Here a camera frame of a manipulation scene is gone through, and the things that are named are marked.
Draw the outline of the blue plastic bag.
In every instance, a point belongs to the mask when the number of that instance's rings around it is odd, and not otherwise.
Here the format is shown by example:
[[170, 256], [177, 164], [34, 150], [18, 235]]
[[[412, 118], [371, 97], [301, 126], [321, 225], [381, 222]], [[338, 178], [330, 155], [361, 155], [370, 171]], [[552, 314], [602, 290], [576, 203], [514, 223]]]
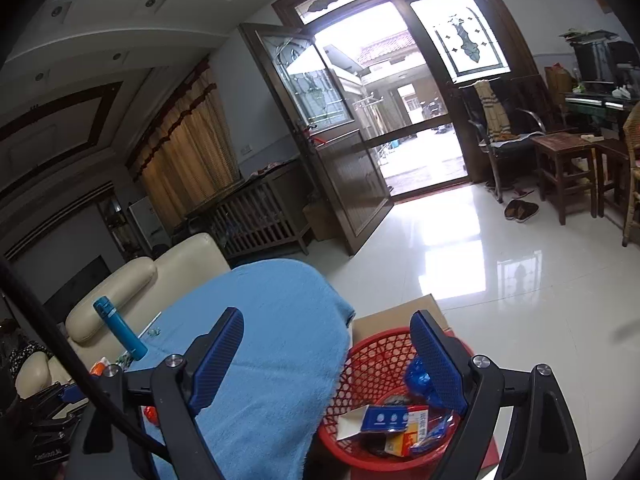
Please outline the blue plastic bag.
[[428, 405], [444, 410], [446, 405], [435, 390], [434, 382], [427, 373], [420, 356], [415, 356], [408, 364], [404, 382], [410, 405]]

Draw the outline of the blue toothpaste box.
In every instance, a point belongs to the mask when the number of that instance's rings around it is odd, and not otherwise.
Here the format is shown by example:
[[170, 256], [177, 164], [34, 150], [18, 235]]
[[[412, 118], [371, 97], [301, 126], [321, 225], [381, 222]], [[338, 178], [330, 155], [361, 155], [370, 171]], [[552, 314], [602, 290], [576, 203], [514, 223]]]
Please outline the blue toothpaste box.
[[338, 416], [335, 440], [360, 434], [393, 434], [408, 427], [409, 408], [405, 405], [363, 405]]

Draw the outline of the red plastic bag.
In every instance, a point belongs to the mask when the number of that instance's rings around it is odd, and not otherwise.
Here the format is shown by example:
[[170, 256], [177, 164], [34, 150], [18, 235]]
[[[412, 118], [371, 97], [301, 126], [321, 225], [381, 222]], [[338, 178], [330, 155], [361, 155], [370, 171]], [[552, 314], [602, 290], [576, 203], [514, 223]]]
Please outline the red plastic bag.
[[160, 420], [158, 419], [157, 410], [154, 406], [145, 406], [143, 408], [143, 415], [150, 424], [157, 427], [160, 426]]

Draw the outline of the orange white medicine box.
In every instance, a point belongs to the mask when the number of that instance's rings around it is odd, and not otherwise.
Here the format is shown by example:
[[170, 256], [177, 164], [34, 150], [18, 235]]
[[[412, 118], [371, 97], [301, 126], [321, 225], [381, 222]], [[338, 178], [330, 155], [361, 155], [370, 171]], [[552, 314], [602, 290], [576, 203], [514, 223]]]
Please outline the orange white medicine box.
[[100, 377], [104, 370], [106, 370], [110, 365], [111, 362], [107, 358], [99, 359], [99, 361], [95, 362], [93, 367], [90, 368], [90, 374]]

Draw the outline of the black white dotted scarf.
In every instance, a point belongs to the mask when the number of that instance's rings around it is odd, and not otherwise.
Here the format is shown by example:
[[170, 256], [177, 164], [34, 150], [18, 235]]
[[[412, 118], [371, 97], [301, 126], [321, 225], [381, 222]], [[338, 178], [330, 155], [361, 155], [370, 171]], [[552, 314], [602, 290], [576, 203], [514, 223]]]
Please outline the black white dotted scarf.
[[21, 329], [21, 326], [13, 318], [5, 318], [1, 321], [1, 371], [10, 378], [11, 384], [22, 365], [36, 352], [43, 352], [50, 358], [49, 349], [40, 342], [29, 339]]

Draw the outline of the blue tablecloth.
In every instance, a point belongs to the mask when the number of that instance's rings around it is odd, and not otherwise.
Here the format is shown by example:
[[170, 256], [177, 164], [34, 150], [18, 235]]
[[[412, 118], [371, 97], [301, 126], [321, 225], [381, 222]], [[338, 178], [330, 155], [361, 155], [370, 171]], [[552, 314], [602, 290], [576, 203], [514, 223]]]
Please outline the blue tablecloth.
[[228, 479], [299, 479], [350, 347], [354, 308], [312, 266], [272, 259], [238, 266], [167, 308], [133, 370], [182, 353], [239, 309], [244, 334], [211, 406], [196, 422]]

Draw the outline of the cream leather sofa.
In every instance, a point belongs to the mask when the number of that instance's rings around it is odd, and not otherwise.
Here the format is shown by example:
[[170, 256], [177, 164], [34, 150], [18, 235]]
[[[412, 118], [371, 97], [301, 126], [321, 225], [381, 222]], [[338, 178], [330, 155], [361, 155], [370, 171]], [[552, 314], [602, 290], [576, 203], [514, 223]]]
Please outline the cream leather sofa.
[[85, 367], [100, 359], [111, 362], [125, 348], [94, 310], [94, 300], [105, 296], [136, 334], [183, 296], [230, 271], [213, 237], [193, 235], [160, 258], [135, 258], [81, 297], [64, 322], [66, 340]]

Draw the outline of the black television screen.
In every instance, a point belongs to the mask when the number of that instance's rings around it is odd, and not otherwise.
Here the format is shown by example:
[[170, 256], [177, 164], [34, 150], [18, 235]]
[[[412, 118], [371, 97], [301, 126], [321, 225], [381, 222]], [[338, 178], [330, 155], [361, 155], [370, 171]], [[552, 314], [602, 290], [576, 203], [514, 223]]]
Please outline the black television screen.
[[78, 302], [111, 274], [104, 258], [97, 256], [55, 292], [43, 307], [68, 314]]

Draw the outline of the teal thermos bottle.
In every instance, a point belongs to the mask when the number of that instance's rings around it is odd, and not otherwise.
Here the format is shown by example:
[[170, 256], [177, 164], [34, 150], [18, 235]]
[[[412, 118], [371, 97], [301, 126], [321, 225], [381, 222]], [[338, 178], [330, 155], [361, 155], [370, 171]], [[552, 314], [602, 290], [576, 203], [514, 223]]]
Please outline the teal thermos bottle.
[[93, 309], [134, 361], [142, 360], [148, 348], [120, 316], [107, 296], [99, 297]]

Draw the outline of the wooden baby crib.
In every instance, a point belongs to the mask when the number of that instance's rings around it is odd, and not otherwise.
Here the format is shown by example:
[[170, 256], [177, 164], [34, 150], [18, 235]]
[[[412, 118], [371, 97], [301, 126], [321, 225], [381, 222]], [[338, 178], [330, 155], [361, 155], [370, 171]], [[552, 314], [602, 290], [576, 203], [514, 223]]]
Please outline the wooden baby crib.
[[281, 247], [306, 252], [310, 225], [304, 208], [312, 192], [305, 168], [292, 159], [199, 206], [186, 217], [186, 226], [213, 237], [229, 261]]

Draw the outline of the white refrigerator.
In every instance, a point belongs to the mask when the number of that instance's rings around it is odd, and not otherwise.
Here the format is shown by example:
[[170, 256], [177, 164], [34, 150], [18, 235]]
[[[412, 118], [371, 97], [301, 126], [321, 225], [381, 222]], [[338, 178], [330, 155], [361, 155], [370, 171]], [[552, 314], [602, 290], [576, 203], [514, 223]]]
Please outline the white refrigerator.
[[130, 204], [128, 211], [146, 246], [153, 249], [156, 246], [169, 247], [171, 245], [170, 237], [148, 196]]

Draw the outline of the brown slippers pair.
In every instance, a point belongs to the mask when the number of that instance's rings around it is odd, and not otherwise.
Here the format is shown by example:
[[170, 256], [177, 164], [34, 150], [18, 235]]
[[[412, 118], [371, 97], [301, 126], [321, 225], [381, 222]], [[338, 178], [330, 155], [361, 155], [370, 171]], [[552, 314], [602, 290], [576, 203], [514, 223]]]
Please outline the brown slippers pair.
[[511, 200], [504, 208], [504, 218], [523, 223], [532, 218], [538, 210], [539, 206], [535, 203], [526, 202], [526, 200]]

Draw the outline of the small cardboard box by door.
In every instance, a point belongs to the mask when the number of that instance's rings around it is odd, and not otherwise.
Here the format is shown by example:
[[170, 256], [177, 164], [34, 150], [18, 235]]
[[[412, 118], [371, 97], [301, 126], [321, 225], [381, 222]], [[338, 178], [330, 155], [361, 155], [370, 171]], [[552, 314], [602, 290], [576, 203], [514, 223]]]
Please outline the small cardboard box by door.
[[334, 240], [342, 236], [342, 229], [337, 222], [333, 210], [326, 206], [323, 200], [317, 200], [307, 204], [303, 208], [303, 213], [307, 219], [314, 238], [318, 242], [324, 240]]

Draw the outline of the beige red curtain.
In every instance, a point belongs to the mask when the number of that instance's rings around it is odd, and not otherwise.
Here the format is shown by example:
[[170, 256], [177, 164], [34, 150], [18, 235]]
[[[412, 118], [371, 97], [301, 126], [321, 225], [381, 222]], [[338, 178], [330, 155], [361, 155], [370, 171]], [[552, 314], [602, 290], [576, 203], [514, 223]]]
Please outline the beige red curtain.
[[152, 119], [129, 155], [128, 167], [168, 232], [240, 182], [230, 129], [206, 58]]

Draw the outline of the brown glass door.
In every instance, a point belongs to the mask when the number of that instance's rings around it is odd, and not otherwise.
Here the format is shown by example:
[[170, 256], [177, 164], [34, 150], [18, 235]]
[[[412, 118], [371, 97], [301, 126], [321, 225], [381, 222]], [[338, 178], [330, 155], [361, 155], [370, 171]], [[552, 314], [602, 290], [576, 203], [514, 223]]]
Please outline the brown glass door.
[[349, 255], [356, 255], [393, 202], [329, 58], [295, 28], [245, 23], [239, 31], [333, 210]]

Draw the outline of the dark wooden stool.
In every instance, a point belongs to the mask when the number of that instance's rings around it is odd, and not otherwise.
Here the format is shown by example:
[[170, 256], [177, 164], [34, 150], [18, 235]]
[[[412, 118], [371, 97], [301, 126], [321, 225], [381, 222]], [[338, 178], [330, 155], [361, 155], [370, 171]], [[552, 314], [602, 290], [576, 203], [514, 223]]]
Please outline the dark wooden stool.
[[598, 216], [598, 180], [593, 146], [578, 134], [557, 132], [534, 136], [540, 199], [551, 203], [561, 226], [566, 225], [567, 205], [577, 196], [589, 195], [590, 214]]

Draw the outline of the rattan chair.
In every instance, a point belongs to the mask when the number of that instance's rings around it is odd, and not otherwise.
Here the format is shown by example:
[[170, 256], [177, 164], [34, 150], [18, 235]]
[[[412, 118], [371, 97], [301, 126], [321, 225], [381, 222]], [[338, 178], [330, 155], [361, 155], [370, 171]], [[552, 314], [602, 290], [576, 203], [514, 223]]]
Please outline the rattan chair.
[[627, 211], [623, 227], [622, 245], [628, 246], [631, 236], [631, 230], [638, 228], [639, 222], [634, 220], [636, 207], [639, 203], [639, 166], [637, 164], [637, 154], [639, 153], [640, 143], [640, 102], [637, 102], [629, 113], [626, 122], [623, 125], [624, 138], [628, 150], [628, 184], [627, 184]]

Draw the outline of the dark desk with keyboard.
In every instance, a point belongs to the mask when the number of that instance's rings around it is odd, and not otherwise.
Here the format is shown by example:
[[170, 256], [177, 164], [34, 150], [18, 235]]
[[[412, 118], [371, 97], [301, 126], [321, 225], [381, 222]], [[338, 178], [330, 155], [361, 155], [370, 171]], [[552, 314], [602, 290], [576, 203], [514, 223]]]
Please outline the dark desk with keyboard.
[[570, 29], [562, 35], [573, 48], [576, 84], [563, 93], [563, 110], [598, 130], [622, 138], [623, 124], [639, 103], [639, 51], [616, 32]]

